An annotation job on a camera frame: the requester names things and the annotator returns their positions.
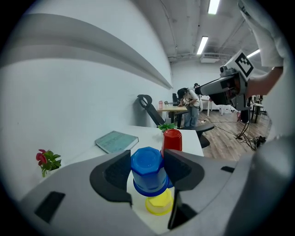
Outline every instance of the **fluorescent light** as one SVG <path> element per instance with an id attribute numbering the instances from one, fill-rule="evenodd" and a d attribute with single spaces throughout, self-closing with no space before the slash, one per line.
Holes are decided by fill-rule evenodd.
<path id="1" fill-rule="evenodd" d="M 249 54 L 249 55 L 247 56 L 247 58 L 250 58 L 250 57 L 254 56 L 255 54 L 257 54 L 257 53 L 259 53 L 259 52 L 260 52 L 260 49 L 258 49 L 258 50 L 256 50 L 255 52 L 252 52 L 251 54 Z"/>
<path id="2" fill-rule="evenodd" d="M 215 15 L 219 6 L 220 0 L 210 0 L 210 5 L 209 5 L 209 14 Z"/>
<path id="3" fill-rule="evenodd" d="M 204 50 L 204 47 L 205 47 L 205 45 L 207 43 L 207 40 L 208 40 L 208 37 L 206 37 L 206 36 L 203 36 L 202 37 L 202 41 L 201 41 L 201 44 L 199 46 L 199 50 L 197 52 L 197 55 L 201 55 L 202 54 L 202 52 Z"/>

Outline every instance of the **book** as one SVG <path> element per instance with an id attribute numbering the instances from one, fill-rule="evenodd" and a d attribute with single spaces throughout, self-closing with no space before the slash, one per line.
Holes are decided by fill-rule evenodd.
<path id="1" fill-rule="evenodd" d="M 112 131 L 95 140 L 106 153 L 115 153 L 133 148 L 139 142 L 138 137 Z"/>

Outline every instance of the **blue jeans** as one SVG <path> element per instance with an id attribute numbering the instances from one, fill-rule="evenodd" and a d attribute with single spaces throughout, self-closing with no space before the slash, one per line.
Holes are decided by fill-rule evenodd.
<path id="1" fill-rule="evenodd" d="M 184 117 L 184 127 L 197 126 L 199 108 L 195 106 L 188 106 L 187 109 L 189 112 Z"/>

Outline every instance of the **green plant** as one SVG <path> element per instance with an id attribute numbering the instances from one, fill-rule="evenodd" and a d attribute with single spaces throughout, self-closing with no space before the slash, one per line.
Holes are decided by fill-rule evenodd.
<path id="1" fill-rule="evenodd" d="M 36 160 L 38 160 L 38 165 L 42 169 L 42 176 L 45 177 L 47 171 L 53 171 L 61 167 L 61 160 L 56 160 L 60 157 L 58 154 L 53 154 L 52 151 L 45 151 L 44 149 L 39 149 L 41 153 L 37 153 Z"/>
<path id="2" fill-rule="evenodd" d="M 158 125 L 158 128 L 160 130 L 162 130 L 162 132 L 164 133 L 166 130 L 172 130 L 172 129 L 176 129 L 177 126 L 175 124 L 162 124 L 162 125 Z"/>

